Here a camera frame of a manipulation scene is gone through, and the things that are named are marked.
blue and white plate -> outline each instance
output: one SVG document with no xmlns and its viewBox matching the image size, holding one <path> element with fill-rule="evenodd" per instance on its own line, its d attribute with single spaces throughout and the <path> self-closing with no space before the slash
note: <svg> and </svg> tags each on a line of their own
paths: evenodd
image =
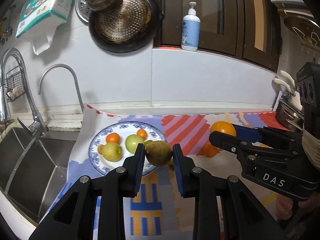
<svg viewBox="0 0 320 240">
<path fill-rule="evenodd" d="M 156 127 L 143 123 L 143 122 L 120 122 L 110 125 L 101 130 L 91 141 L 89 146 L 89 160 L 92 166 L 101 175 L 105 176 L 109 171 L 123 165 L 126 157 L 133 156 L 125 147 L 125 139 L 131 135 L 136 134 L 139 129 L 144 129 L 148 138 L 146 140 L 153 141 L 166 141 L 163 133 Z M 122 148 L 122 158 L 117 162 L 107 161 L 101 154 L 98 153 L 98 146 L 100 144 L 106 144 L 106 136 L 110 133 L 116 132 L 120 136 L 120 146 Z M 147 159 L 144 162 L 144 168 L 142 176 L 146 176 L 153 172 L 156 166 L 150 164 Z"/>
</svg>

faucet handle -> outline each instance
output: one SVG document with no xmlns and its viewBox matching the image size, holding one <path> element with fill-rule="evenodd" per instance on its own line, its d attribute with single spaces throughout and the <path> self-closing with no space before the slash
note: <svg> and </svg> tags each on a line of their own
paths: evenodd
<svg viewBox="0 0 320 240">
<path fill-rule="evenodd" d="M 37 129 L 40 127 L 40 123 L 37 121 L 34 121 L 29 127 L 24 124 L 24 122 L 17 117 L 18 122 L 21 124 L 22 128 L 31 136 L 34 136 Z"/>
</svg>

black pan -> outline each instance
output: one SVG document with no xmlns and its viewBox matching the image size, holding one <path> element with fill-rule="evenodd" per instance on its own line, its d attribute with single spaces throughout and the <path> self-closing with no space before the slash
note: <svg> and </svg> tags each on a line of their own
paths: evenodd
<svg viewBox="0 0 320 240">
<path fill-rule="evenodd" d="M 130 3 L 145 9 L 144 13 L 140 11 L 139 14 L 137 10 L 129 10 L 130 14 L 123 13 L 129 8 L 124 4 Z M 112 12 L 98 14 L 92 11 L 89 16 L 89 30 L 94 42 L 102 49 L 114 53 L 127 53 L 150 43 L 158 33 L 161 21 L 162 11 L 157 0 L 124 0 L 123 4 Z M 126 33 L 130 34 L 128 38 L 123 36 Z"/>
</svg>

wire basket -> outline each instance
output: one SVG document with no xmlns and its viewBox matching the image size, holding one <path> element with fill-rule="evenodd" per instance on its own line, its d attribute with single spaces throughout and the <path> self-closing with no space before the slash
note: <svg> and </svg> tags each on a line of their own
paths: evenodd
<svg viewBox="0 0 320 240">
<path fill-rule="evenodd" d="M 25 94 L 22 76 L 19 66 L 13 68 L 6 73 L 7 98 L 9 102 L 13 102 Z"/>
</svg>

sink basin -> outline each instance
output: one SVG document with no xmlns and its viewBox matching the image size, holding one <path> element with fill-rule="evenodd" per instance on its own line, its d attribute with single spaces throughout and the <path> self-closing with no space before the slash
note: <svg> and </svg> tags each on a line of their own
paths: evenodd
<svg viewBox="0 0 320 240">
<path fill-rule="evenodd" d="M 49 131 L 33 138 L 14 128 L 0 143 L 0 186 L 36 223 L 66 182 L 68 160 L 78 134 Z"/>
</svg>

